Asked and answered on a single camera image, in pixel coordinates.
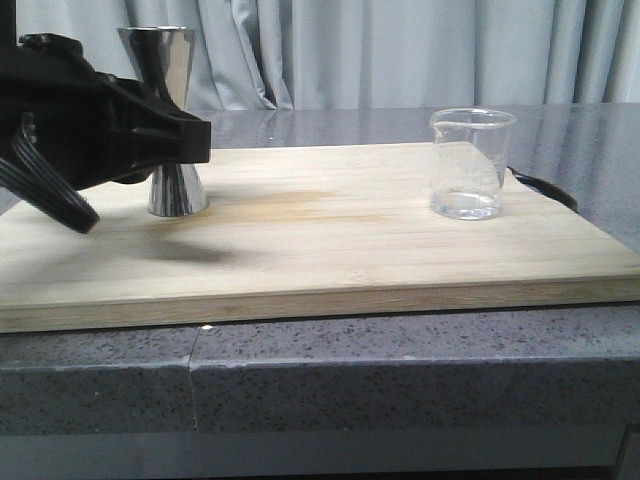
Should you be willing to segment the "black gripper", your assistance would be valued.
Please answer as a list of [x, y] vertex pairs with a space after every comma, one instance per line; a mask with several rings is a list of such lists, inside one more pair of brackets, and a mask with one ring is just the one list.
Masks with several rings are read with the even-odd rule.
[[72, 187], [134, 184], [164, 164], [206, 164], [211, 124], [143, 83], [104, 77], [81, 43], [51, 33], [1, 47], [1, 157], [17, 164], [11, 138], [27, 117], [38, 152]]

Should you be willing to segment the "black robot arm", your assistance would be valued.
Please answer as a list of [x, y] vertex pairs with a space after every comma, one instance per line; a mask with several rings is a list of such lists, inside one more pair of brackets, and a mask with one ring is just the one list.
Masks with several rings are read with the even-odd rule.
[[95, 70], [82, 44], [53, 33], [18, 36], [17, 8], [1, 4], [1, 155], [17, 163], [10, 136], [22, 115], [35, 147], [72, 187], [145, 180], [164, 164], [203, 164], [211, 125], [185, 112], [193, 38], [179, 27], [118, 34], [136, 79]]

